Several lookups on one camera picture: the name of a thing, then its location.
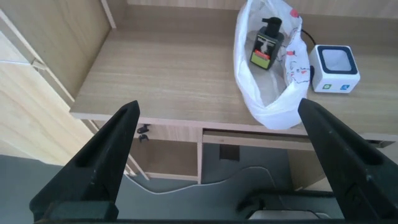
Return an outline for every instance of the wood grain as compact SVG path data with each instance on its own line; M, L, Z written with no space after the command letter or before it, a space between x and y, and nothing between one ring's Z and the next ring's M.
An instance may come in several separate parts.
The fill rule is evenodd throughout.
M26 58L18 51L2 31L0 31L0 43L2 48L0 51L0 63L20 62L30 64L30 62L26 60Z
M21 157L26 159L34 159L32 156L14 147L12 144L0 140L0 154L5 156Z
M110 26L98 0L0 1L41 61L76 97Z
M319 180L304 189L305 190L316 190L316 191L327 191L327 192L333 191L330 187L327 177L324 177L322 180Z
M302 125L268 130L246 108L233 75L234 11L178 9L130 8L126 18L132 22L109 34L71 112L77 118L107 120L123 104L138 100L141 123L305 135ZM190 17L219 19L212 24L211 19ZM398 54L392 47L397 46L393 37L398 21L307 18L306 29L319 43L349 43L361 72L359 85L349 95L315 94L309 89L308 98L359 134L390 134L398 139L398 126L392 125L398 122ZM330 33L316 31L319 27L327 27ZM378 42L364 38L371 35L370 30L384 35Z
M131 161L145 179L149 180L145 171L148 166L148 153L140 148L138 141L133 141L131 144L130 154L128 160Z
M1 140L44 163L65 165L92 137L30 65L0 64Z
M198 133L197 164L198 164L198 184L201 184L201 173L203 166L203 130L202 129Z
M239 10L246 0L127 0L128 4L141 6L199 7L208 9ZM302 14L326 16L356 16L373 18L398 18L395 0L285 0Z
M95 121L99 128L101 128L105 121ZM137 129L143 127L143 124L137 124L134 132L134 137L138 138ZM158 125L152 124L148 126L149 131L145 134L149 139L168 140L168 141L182 141L182 142L198 142L201 139L201 129L185 126L172 125Z
M294 190L300 190L326 177L315 151L288 150Z
M117 28L123 20L123 15L127 8L126 0L101 0L104 7L106 17L113 29Z
M131 157L137 168L148 177L166 178L169 176L197 180L197 145L191 142L150 140L133 141Z
M148 152L146 172L187 175L197 179L197 145L190 142L149 141L141 145Z
M228 133L222 131L205 131L204 143L229 144L234 146L269 147L276 149L296 149L313 151L308 138L271 136L264 134Z

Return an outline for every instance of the white box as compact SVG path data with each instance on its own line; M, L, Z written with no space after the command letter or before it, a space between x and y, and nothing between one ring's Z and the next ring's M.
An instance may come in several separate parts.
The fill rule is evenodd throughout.
M348 46L316 45L310 54L310 65L314 67L315 92L349 93L361 79Z

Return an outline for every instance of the product label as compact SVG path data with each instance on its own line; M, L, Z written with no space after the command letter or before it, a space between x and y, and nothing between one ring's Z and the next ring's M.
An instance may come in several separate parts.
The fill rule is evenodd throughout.
M275 42L258 35L254 43L250 61L262 68L268 68L274 49Z

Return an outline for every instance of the wooden desk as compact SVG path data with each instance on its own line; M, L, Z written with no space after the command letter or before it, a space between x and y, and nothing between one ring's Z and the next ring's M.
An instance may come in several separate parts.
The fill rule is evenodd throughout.
M197 153L199 182L203 142L307 151L310 156L304 159L312 156L310 162L320 170L320 175L309 182L322 179L322 168L301 124L288 130L270 130L246 108L233 74L236 16L237 11L219 9L128 7L124 20L109 33L70 112L76 118L97 120L101 125L122 105L137 100L141 108L139 122L153 124L157 129L163 126L165 130L153 138L185 141L186 134L194 136L196 142L187 148ZM349 95L316 94L309 89L308 98L368 140L398 141L398 44L394 39L398 21L302 17L303 28L318 43L350 45L361 73L359 85ZM371 36L375 30L382 33L376 41ZM149 152L143 156L132 150L133 163L149 178L146 173L151 172L142 165L150 163ZM194 174L189 178L185 175L168 177L192 180Z

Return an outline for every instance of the red label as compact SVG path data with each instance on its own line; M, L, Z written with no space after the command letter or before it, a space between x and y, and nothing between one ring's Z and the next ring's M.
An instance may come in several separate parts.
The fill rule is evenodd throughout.
M299 12L297 12L295 9L291 10L290 15L294 18L299 18Z
M260 52L259 50L255 50L254 53L255 53L258 57L262 57L262 58L265 58L265 59L267 59L267 60L270 59L270 56L269 56L269 55L266 55L266 54Z

